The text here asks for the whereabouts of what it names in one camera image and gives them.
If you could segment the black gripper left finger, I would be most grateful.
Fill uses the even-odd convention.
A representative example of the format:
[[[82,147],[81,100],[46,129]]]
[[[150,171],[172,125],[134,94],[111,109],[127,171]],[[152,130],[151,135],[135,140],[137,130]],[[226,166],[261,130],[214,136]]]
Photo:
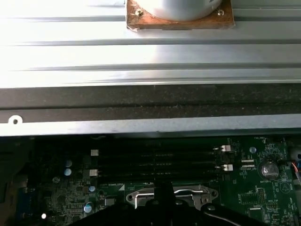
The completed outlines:
[[[162,226],[164,224],[164,184],[156,183],[154,198],[145,206],[134,208],[117,203],[77,221],[79,226]]]

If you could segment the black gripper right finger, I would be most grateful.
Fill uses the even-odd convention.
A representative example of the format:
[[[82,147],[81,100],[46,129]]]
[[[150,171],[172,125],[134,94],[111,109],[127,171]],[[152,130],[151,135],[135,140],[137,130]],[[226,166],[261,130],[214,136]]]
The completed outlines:
[[[165,226],[265,226],[266,224],[224,206],[207,203],[200,210],[176,199],[172,184],[163,184]]]

